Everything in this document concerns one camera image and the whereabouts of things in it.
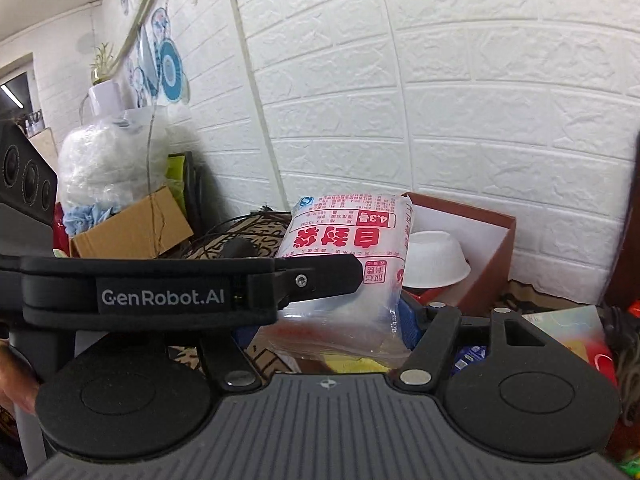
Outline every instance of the plastic bag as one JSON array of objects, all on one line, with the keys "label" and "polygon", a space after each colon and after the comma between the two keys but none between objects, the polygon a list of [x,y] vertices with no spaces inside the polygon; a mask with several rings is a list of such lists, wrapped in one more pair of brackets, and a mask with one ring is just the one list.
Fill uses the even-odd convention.
[{"label": "plastic bag", "polygon": [[291,303],[257,341],[295,357],[367,357],[395,367],[408,356],[399,326],[412,204],[402,196],[304,197],[276,257],[353,253],[363,283],[354,294]]},{"label": "plastic bag", "polygon": [[[149,194],[146,150],[154,108],[97,118],[66,136],[58,157],[60,202],[65,211],[101,204],[125,208]],[[169,139],[166,109],[158,107],[149,151],[151,192],[164,186]]]}]

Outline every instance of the white wall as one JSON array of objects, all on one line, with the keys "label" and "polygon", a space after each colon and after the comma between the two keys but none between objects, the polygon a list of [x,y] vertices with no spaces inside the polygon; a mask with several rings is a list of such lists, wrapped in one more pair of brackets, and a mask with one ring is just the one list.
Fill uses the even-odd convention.
[{"label": "white wall", "polygon": [[238,0],[287,197],[517,216],[512,276],[594,301],[640,127],[640,0]]},{"label": "white wall", "polygon": [[[156,0],[164,7],[166,0]],[[120,0],[103,0],[105,41],[124,42],[134,14],[125,16]],[[210,169],[212,213],[224,219],[269,202],[279,207],[270,183],[273,168],[260,149],[264,139],[252,118],[255,102],[246,84],[238,32],[229,0],[169,0],[171,38],[177,45],[190,85],[188,104],[171,104],[172,148],[193,150]],[[126,69],[119,73],[125,94],[130,92]],[[129,105],[133,101],[129,96]],[[168,104],[160,99],[159,104]]]},{"label": "white wall", "polygon": [[0,42],[0,70],[33,57],[40,106],[56,145],[80,125],[78,109],[91,86],[98,41],[94,27],[100,14],[95,5],[82,6]]}]

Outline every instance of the window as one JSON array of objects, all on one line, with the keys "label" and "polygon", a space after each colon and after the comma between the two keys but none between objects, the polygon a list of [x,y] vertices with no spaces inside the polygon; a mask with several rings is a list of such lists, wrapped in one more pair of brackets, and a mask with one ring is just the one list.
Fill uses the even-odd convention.
[{"label": "window", "polygon": [[0,77],[0,121],[13,121],[24,130],[27,116],[40,109],[33,65]]}]

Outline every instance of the metal screw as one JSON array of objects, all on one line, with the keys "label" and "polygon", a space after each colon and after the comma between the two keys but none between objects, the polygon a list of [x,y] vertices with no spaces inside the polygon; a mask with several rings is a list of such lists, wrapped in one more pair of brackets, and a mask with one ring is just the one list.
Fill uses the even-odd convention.
[{"label": "metal screw", "polygon": [[246,370],[233,370],[225,376],[225,383],[235,388],[251,386],[255,383],[255,375]]},{"label": "metal screw", "polygon": [[400,374],[400,380],[409,386],[423,386],[431,381],[431,374],[425,370],[405,370]]},{"label": "metal screw", "polygon": [[307,283],[308,283],[308,279],[304,274],[299,274],[296,276],[296,285],[299,286],[300,288],[306,287]]}]

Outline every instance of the cardboard box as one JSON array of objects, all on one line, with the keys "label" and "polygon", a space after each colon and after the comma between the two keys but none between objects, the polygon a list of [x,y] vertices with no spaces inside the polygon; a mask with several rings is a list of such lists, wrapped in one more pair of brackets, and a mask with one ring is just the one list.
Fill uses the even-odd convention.
[{"label": "cardboard box", "polygon": [[81,258],[150,260],[192,235],[171,191],[163,187],[72,238],[70,249]]},{"label": "cardboard box", "polygon": [[495,211],[406,193],[414,204],[412,232],[446,231],[460,242],[470,274],[433,301],[458,307],[467,316],[491,311],[509,279],[516,219]]}]

